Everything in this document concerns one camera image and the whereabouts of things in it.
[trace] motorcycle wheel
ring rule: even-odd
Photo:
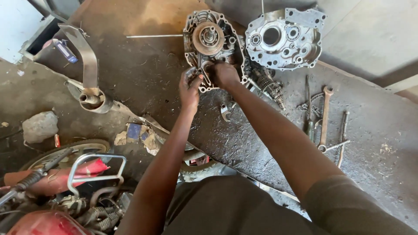
[[[32,169],[33,167],[41,164],[44,161],[52,160],[59,154],[63,153],[66,148],[73,148],[73,154],[65,157],[62,161],[59,162],[59,166],[57,168],[63,169],[67,167],[71,167],[75,160],[85,153],[108,153],[111,151],[109,142],[100,139],[90,139],[90,140],[82,140],[75,143],[67,144],[61,146],[59,148],[55,148],[51,151],[43,153],[38,157],[30,160],[24,166],[20,168],[20,171],[26,171]],[[102,159],[104,163],[107,163],[109,159]]]

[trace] rock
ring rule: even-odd
[[[58,133],[58,117],[52,112],[41,112],[23,122],[23,138],[28,143],[40,143]]]
[[[121,133],[116,135],[114,144],[115,146],[126,144],[126,131],[122,131]]]

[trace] metal grab rail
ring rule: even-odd
[[[83,163],[86,159],[92,157],[111,157],[111,158],[122,158],[122,164],[119,168],[119,172],[117,175],[112,176],[97,176],[97,177],[84,177],[84,178],[77,178],[74,179],[74,174],[77,170],[77,167]],[[108,179],[119,179],[119,185],[123,184],[123,177],[122,172],[126,165],[126,157],[119,154],[110,154],[110,153],[86,153],[81,155],[77,160],[74,162],[73,166],[71,167],[70,174],[68,175],[67,187],[68,189],[74,193],[74,197],[78,199],[80,197],[80,193],[78,190],[73,186],[73,183],[79,182],[89,182],[89,181],[98,181],[98,180],[108,180]]]

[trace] spanner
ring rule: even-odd
[[[328,151],[330,151],[331,149],[334,149],[334,148],[338,148],[338,147],[340,147],[341,145],[342,146],[344,146],[346,143],[350,143],[351,142],[351,140],[344,140],[343,142],[341,142],[341,143],[338,143],[338,144],[334,144],[334,145],[331,145],[331,146],[329,146],[329,147],[321,147],[319,150],[322,152],[322,153],[326,153],[326,152],[328,152]]]
[[[328,111],[329,111],[329,98],[334,94],[334,91],[328,90],[328,87],[324,87],[324,110],[322,112],[322,128],[321,128],[321,139],[319,140],[318,149],[326,149],[326,130],[328,128]]]
[[[222,117],[224,118],[225,121],[230,122],[231,120],[229,120],[227,118],[228,113],[231,113],[231,112],[228,110],[227,106],[226,105],[221,105],[221,115],[222,115]]]

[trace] person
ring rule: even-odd
[[[245,88],[236,69],[224,62],[214,66],[215,83],[242,108],[312,222],[276,204],[242,176],[211,176],[176,189],[203,79],[193,78],[194,71],[181,75],[180,115],[138,183],[116,235],[418,234],[345,176],[302,130]]]

